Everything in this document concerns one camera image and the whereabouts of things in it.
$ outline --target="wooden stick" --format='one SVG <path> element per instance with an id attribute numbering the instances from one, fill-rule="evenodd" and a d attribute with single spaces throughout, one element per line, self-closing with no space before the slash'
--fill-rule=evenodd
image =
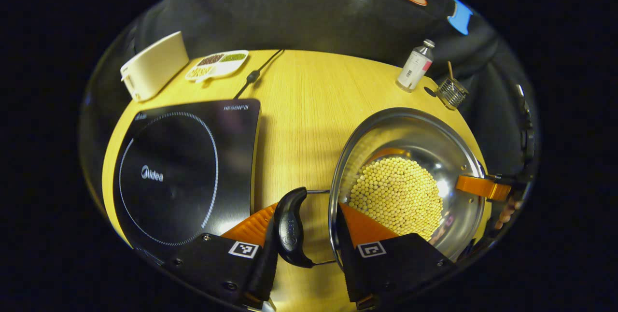
<path id="1" fill-rule="evenodd" d="M 450 78 L 451 78 L 451 79 L 454 79 L 454 77 L 453 77 L 453 66 L 450 64 L 450 61 L 448 61 L 448 62 L 449 62 L 449 74 L 450 74 Z"/>

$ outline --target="bottle cap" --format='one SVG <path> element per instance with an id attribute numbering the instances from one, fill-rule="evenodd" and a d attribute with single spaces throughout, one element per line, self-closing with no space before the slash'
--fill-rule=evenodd
<path id="1" fill-rule="evenodd" d="M 434 48 L 435 43 L 433 41 L 430 41 L 429 39 L 425 39 L 423 41 L 424 46 L 427 46 L 428 48 Z"/>

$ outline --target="stainless steel pot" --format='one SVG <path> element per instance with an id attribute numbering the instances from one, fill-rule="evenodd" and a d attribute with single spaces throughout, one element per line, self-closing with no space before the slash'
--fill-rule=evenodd
<path id="1" fill-rule="evenodd" d="M 334 261 L 343 268 L 337 237 L 338 202 L 349 201 L 351 188 L 362 166 L 391 156 L 415 160 L 437 181 L 443 209 L 440 226 L 433 233 L 431 244 L 445 257 L 456 261 L 480 224 L 483 200 L 480 196 L 455 189 L 455 183 L 461 174 L 477 178 L 485 178 L 485 175 L 457 132 L 435 116 L 409 108 L 382 110 L 357 127 L 341 153 L 330 190 L 307 191 L 300 187 L 281 199 L 274 221 L 280 235 L 280 255 L 285 261 L 305 268 L 316 265 L 302 251 L 302 222 L 298 214 L 307 193 L 330 193 L 331 246 Z"/>

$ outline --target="midea logo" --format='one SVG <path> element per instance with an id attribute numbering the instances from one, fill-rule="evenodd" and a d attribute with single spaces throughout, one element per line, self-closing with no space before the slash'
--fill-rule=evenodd
<path id="1" fill-rule="evenodd" d="M 150 171 L 148 169 L 148 166 L 144 165 L 144 167 L 141 168 L 141 177 L 144 179 L 152 179 L 152 180 L 158 180 L 159 182 L 163 182 L 163 175 L 160 173 L 156 173 L 156 171 Z"/>

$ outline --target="white divided plate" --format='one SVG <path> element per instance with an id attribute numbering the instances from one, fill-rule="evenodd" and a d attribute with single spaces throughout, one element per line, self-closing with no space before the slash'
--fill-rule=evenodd
<path id="1" fill-rule="evenodd" d="M 212 55 L 208 55 L 207 57 L 204 57 L 203 59 L 206 59 L 208 57 L 219 56 L 219 55 L 222 55 L 222 56 L 219 57 L 218 60 L 214 63 L 208 63 L 205 65 L 199 66 L 199 63 L 201 63 L 201 61 L 198 62 L 193 68 L 191 68 L 191 70 L 189 70 L 189 72 L 187 72 L 187 75 L 185 76 L 185 78 L 187 80 L 194 80 L 195 83 L 201 83 L 205 81 L 206 79 L 208 79 L 209 77 L 226 76 L 238 70 L 240 66 L 243 63 L 245 63 L 245 60 L 247 59 L 247 56 L 249 55 L 249 51 L 248 50 L 233 50 L 229 52 L 218 52 L 218 53 L 213 53 Z"/>

